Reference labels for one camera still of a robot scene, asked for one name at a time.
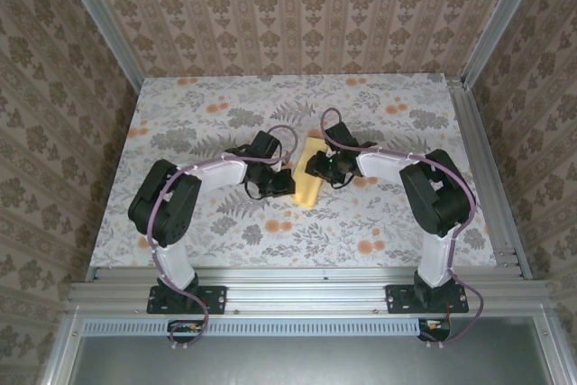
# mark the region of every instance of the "aluminum frame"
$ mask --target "aluminum frame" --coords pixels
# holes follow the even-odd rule
[[[478,194],[491,234],[497,266],[461,267],[456,273],[485,298],[483,316],[530,316],[533,318],[547,366],[555,385],[577,383],[577,373],[546,283],[531,279],[527,258],[507,206],[499,174],[470,90],[459,78],[447,78],[457,119]],[[229,288],[225,317],[232,320],[257,318],[361,319],[392,317],[387,312],[384,287],[413,281],[416,269],[235,269],[201,268],[200,283]],[[82,329],[91,318],[144,321],[149,289],[158,272],[150,268],[90,268],[87,283],[73,284],[65,318],[60,326],[47,365],[45,385],[69,383]],[[473,316],[479,306],[469,299]],[[395,317],[427,317],[395,315]],[[200,318],[200,316],[170,316]]]
[[[105,38],[108,47],[110,47],[116,60],[118,60],[118,64],[123,69],[130,84],[136,92],[140,92],[142,82],[145,79],[145,72],[134,57],[130,48],[130,41],[124,37],[123,31],[116,23],[110,7],[105,0],[82,0],[82,3],[90,12],[98,30]]]
[[[497,47],[501,36],[522,0],[499,0],[487,26],[483,30],[479,42],[475,46],[461,77],[467,87],[473,87],[489,60],[491,53]]]
[[[384,287],[408,283],[413,268],[348,269],[198,269],[201,284],[229,287],[225,317],[263,322],[280,318],[370,319],[393,317],[386,308]],[[575,368],[554,317],[554,304],[544,281],[523,280],[518,267],[463,267],[456,272],[485,298],[483,316],[534,319],[540,343],[555,385],[575,383]],[[44,384],[69,383],[85,321],[91,318],[129,318],[145,321],[154,268],[96,270],[93,282],[72,286],[65,318],[50,358]],[[479,302],[470,298],[473,316]],[[173,319],[200,318],[194,315],[155,316]],[[426,315],[394,315],[426,317]]]

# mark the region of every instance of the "damask wallpaper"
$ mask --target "damask wallpaper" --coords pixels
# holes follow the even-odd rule
[[[146,77],[459,75],[498,0],[105,0]]]
[[[575,351],[577,0],[523,0],[473,93],[533,272],[549,280]]]
[[[41,374],[134,102],[80,0],[0,0],[0,383]]]

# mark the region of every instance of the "vent slot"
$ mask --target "vent slot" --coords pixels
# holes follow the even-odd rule
[[[87,319],[84,337],[166,336],[174,319]],[[418,319],[229,319],[215,317],[206,335],[214,336],[357,336],[419,335]]]

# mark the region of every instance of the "wire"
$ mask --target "wire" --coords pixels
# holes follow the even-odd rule
[[[269,130],[267,131],[268,134],[272,133],[275,130],[289,130],[292,133],[292,136],[295,139],[295,143],[292,146],[292,149],[290,151],[288,151],[286,153],[286,155],[284,156],[284,158],[282,157],[278,157],[277,159],[274,159],[274,162],[277,161],[281,161],[284,160],[285,163],[289,162],[290,156],[295,153],[295,151],[297,150],[298,147],[298,134],[297,131],[290,125],[285,125],[285,124],[280,124],[280,125],[274,125],[271,128],[269,128]]]
[[[172,324],[172,328],[170,329],[169,333],[169,340],[172,344],[177,344],[177,342],[174,340],[174,333],[176,332],[177,328],[181,328],[183,326],[188,326],[192,330],[192,325],[190,324],[190,322],[177,322],[176,324]]]
[[[244,192],[246,193],[246,195],[251,198],[252,200],[263,200],[264,196],[260,196],[260,197],[254,197],[251,192],[249,191],[249,183],[248,181],[244,182]]]
[[[347,187],[351,182],[353,182],[353,178],[354,178],[354,175],[351,175],[350,178],[348,178],[342,185],[339,185],[338,187],[335,187],[334,184],[331,182],[331,187],[333,187],[333,189],[345,188],[345,187]]]
[[[154,206],[152,207],[152,211],[151,211],[151,216],[149,217],[148,224],[146,226],[146,240],[148,241],[148,244],[152,250],[152,261],[154,262],[154,265],[156,266],[157,270],[159,271],[160,277],[164,281],[164,284],[166,284],[170,289],[174,290],[175,292],[179,293],[180,295],[192,299],[194,302],[196,302],[202,308],[202,311],[203,311],[202,327],[201,327],[200,331],[198,332],[198,334],[190,342],[188,342],[189,344],[196,343],[198,341],[198,339],[206,331],[206,329],[208,327],[208,309],[206,308],[206,305],[199,298],[197,298],[192,293],[188,293],[188,292],[180,289],[176,284],[174,284],[170,280],[170,278],[168,277],[167,273],[163,269],[162,264],[160,263],[160,261],[157,257],[157,249],[158,249],[159,245],[152,239],[152,227],[154,226],[154,221],[156,220],[156,215],[159,212],[162,200],[164,200],[164,197],[169,192],[170,187],[172,187],[172,184],[174,184],[180,176],[185,174],[187,171],[199,170],[199,169],[202,169],[203,166],[211,165],[214,162],[218,162],[218,161],[222,161],[222,160],[237,160],[237,161],[265,162],[265,163],[275,163],[275,162],[279,162],[282,160],[288,161],[298,147],[298,135],[297,135],[297,132],[295,131],[295,129],[292,128],[291,126],[288,126],[288,125],[273,126],[272,128],[269,129],[269,132],[274,131],[276,129],[280,129],[280,128],[287,129],[287,130],[291,131],[294,138],[295,138],[295,143],[294,143],[292,149],[290,151],[288,151],[284,156],[281,155],[277,158],[267,159],[267,158],[255,158],[255,157],[237,157],[234,155],[223,154],[223,155],[221,155],[221,158],[218,158],[218,159],[204,161],[204,162],[201,162],[200,164],[197,164],[197,165],[196,164],[189,165],[183,169],[178,170],[174,175],[172,175],[167,180],[166,184],[164,185],[164,187],[160,191],[159,196],[156,199],[156,202],[154,202]]]
[[[456,173],[454,173],[452,170],[448,169],[447,167],[445,167],[443,164],[439,164],[436,161],[433,160],[429,160],[427,157],[422,157],[420,155],[414,155],[413,153],[404,153],[401,151],[393,151],[393,150],[385,150],[382,148],[359,148],[359,147],[352,147],[352,146],[345,146],[335,140],[333,140],[331,137],[328,136],[328,134],[325,131],[325,118],[329,113],[336,113],[336,115],[339,118],[339,122],[343,121],[343,117],[341,116],[341,112],[339,112],[336,108],[334,107],[329,107],[327,108],[323,114],[321,115],[321,133],[323,134],[323,137],[325,138],[325,140],[329,143],[331,143],[332,145],[341,148],[341,149],[345,149],[347,151],[357,151],[357,152],[367,152],[367,151],[373,151],[373,152],[377,152],[377,153],[384,153],[384,154],[388,154],[388,155],[392,155],[394,157],[400,157],[400,158],[407,158],[410,160],[416,160],[419,162],[424,162],[425,164],[428,164],[429,166],[441,170],[443,173],[445,173],[447,176],[449,176],[451,179],[453,179],[458,185],[459,187],[461,187],[463,189],[463,192],[465,193],[465,196],[467,196],[467,199],[469,200],[469,206],[470,206],[470,210],[469,210],[469,217],[467,218],[467,220],[461,225],[459,226],[454,232],[453,232],[453,236],[451,237],[451,246],[449,248],[449,259],[447,261],[447,271],[449,272],[449,275],[451,275],[451,277],[461,286],[463,286],[464,288],[470,290],[471,292],[473,292],[475,295],[477,295],[477,297],[479,297],[479,301],[480,301],[480,305],[479,305],[479,309],[477,310],[477,313],[475,314],[474,318],[472,319],[472,321],[467,325],[467,327],[461,332],[459,333],[457,336],[450,338],[448,340],[446,340],[445,342],[439,342],[439,345],[441,345],[441,343],[443,344],[449,344],[452,342],[455,342],[459,339],[461,339],[465,334],[467,334],[471,328],[475,325],[475,323],[479,320],[479,317],[481,317],[481,313],[483,311],[484,305],[485,305],[485,301],[483,299],[482,294],[475,289],[474,287],[464,283],[461,279],[459,279],[453,272],[452,267],[453,267],[453,257],[454,257],[454,249],[455,249],[455,245],[456,245],[456,241],[457,241],[457,236],[467,228],[467,226],[472,222],[473,218],[475,217],[475,213],[477,212],[477,203],[475,201],[475,197],[471,191],[471,189],[469,188],[469,186],[467,185],[467,183],[461,179],[461,177],[459,175],[457,175]],[[433,341],[436,341],[436,339],[434,339],[434,337],[432,337],[431,335],[428,335],[426,333],[421,333],[422,335],[424,335],[427,338],[431,338]]]

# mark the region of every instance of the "floral patterned surface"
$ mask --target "floral patterned surface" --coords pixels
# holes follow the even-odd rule
[[[200,162],[250,142],[261,128],[291,124],[301,141],[294,167],[305,138],[319,136],[329,106],[342,111],[362,142],[418,153],[445,149],[474,188],[442,74],[148,78],[92,265],[151,264],[126,212],[154,161]],[[290,134],[279,138],[290,147]],[[222,188],[198,200],[185,242],[194,266],[415,266],[422,233],[400,185],[358,178],[338,191],[324,184],[314,209],[291,197],[255,201],[241,187]],[[494,264],[481,212],[459,240],[455,263]]]

